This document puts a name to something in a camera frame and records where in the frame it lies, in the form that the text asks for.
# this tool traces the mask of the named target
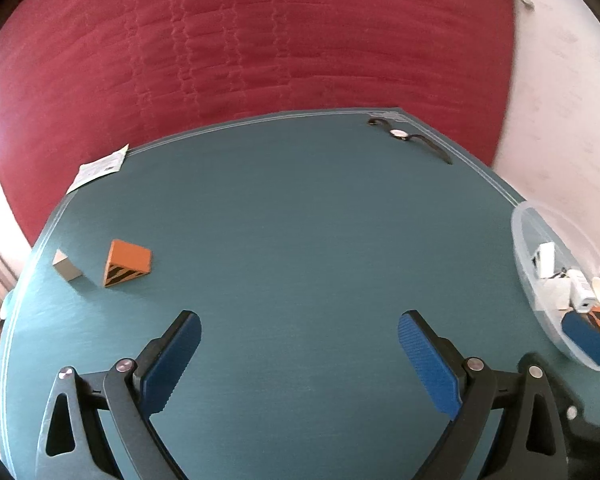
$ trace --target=wooden block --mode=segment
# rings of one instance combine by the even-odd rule
[[[113,240],[104,269],[103,285],[128,282],[151,272],[151,251],[139,245]]]
[[[54,269],[68,282],[82,275],[82,271],[71,263],[60,249],[56,251],[53,262]]]

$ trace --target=paper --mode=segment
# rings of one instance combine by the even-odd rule
[[[103,156],[94,162],[89,164],[81,164],[78,174],[74,178],[74,182],[67,189],[67,193],[71,193],[74,189],[78,189],[80,186],[84,186],[86,183],[91,182],[101,176],[108,175],[109,173],[115,173],[120,171],[120,166],[125,160],[126,150],[129,149],[129,145],[126,145],[121,150],[111,153],[111,155]]]

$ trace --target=white wall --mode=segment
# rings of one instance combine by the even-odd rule
[[[31,247],[22,234],[0,185],[0,255],[19,276]]]
[[[495,171],[600,249],[600,23],[582,0],[516,2],[512,88]]]

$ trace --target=orange block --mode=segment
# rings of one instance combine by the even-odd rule
[[[103,285],[128,282],[151,272],[151,251],[139,245],[113,240],[104,269]]]

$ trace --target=table surface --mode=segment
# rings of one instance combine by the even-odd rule
[[[191,479],[410,478],[448,422],[397,341],[412,308],[492,368],[540,352],[600,423],[600,374],[554,348],[520,287],[509,219],[522,199],[401,110],[376,113],[438,138],[452,166],[366,125],[369,113],[289,112],[168,137],[64,199],[0,342],[0,448],[18,480],[34,477],[58,369],[135,356],[182,309],[200,315],[202,342],[152,422]],[[151,274],[102,288],[113,238],[150,248]],[[58,248],[85,276],[55,272]]]

